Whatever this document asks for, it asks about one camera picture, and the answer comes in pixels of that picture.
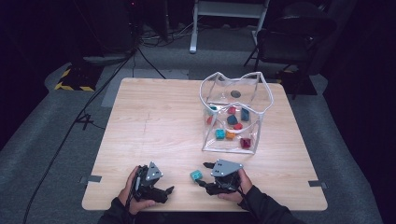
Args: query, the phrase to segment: light wood surface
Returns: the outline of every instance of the light wood surface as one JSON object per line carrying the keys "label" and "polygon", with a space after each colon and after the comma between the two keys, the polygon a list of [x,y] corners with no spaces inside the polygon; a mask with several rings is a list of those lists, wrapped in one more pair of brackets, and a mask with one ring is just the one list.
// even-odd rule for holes
{"label": "light wood surface", "polygon": [[269,84],[274,104],[264,116],[257,152],[249,155],[202,151],[200,84],[150,78],[121,82],[92,169],[102,180],[88,184],[85,209],[108,209],[134,167],[154,161],[163,172],[155,187],[175,189],[165,204],[149,211],[242,211],[236,203],[209,196],[191,180],[190,173],[200,170],[204,181],[213,181],[203,162],[217,159],[244,164],[253,184],[290,210],[327,208],[322,189],[309,187],[308,181],[318,177],[281,85]]}

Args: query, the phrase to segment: gray tape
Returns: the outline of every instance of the gray tape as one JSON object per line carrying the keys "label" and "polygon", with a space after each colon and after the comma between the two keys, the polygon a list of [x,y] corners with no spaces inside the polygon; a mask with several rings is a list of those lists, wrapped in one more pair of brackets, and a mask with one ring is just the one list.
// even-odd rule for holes
{"label": "gray tape", "polygon": [[323,189],[328,189],[329,187],[325,182],[320,182],[318,180],[308,180],[309,187],[322,187]]}
{"label": "gray tape", "polygon": [[102,180],[102,177],[99,175],[90,175],[88,177],[82,176],[81,179],[79,180],[79,183],[88,185],[88,182],[100,183],[101,180]]}

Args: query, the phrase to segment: person's left hand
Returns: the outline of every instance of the person's left hand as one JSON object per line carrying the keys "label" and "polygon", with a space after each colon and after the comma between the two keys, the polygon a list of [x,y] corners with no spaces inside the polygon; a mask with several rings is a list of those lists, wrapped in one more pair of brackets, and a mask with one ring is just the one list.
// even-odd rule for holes
{"label": "person's left hand", "polygon": [[[119,199],[121,203],[125,206],[126,200],[128,199],[129,191],[131,190],[132,181],[134,180],[134,176],[136,175],[136,171],[139,167],[135,167],[134,170],[129,174],[128,180],[126,181],[125,188],[121,190]],[[134,198],[131,200],[131,206],[129,207],[129,212],[132,215],[136,215],[141,210],[151,207],[155,205],[153,200],[142,200],[137,202]]]}

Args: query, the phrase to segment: black sleeve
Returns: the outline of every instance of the black sleeve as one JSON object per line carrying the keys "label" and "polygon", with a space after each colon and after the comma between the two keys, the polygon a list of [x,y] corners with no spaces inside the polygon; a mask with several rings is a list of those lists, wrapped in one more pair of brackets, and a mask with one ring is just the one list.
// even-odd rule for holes
{"label": "black sleeve", "polygon": [[115,198],[111,201],[110,208],[100,217],[98,224],[133,224],[134,218],[135,216],[125,209],[124,205],[120,202],[120,199]]}
{"label": "black sleeve", "polygon": [[302,224],[303,222],[294,217],[290,210],[277,203],[273,198],[262,193],[253,186],[245,195],[240,205],[248,210],[261,224]]}

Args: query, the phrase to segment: chair seat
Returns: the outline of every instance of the chair seat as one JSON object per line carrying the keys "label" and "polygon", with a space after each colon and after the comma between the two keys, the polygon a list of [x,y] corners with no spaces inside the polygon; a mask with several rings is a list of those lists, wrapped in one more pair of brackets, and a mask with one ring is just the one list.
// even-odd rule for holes
{"label": "chair seat", "polygon": [[261,60],[268,63],[303,63],[309,60],[305,39],[271,33],[262,45]]}

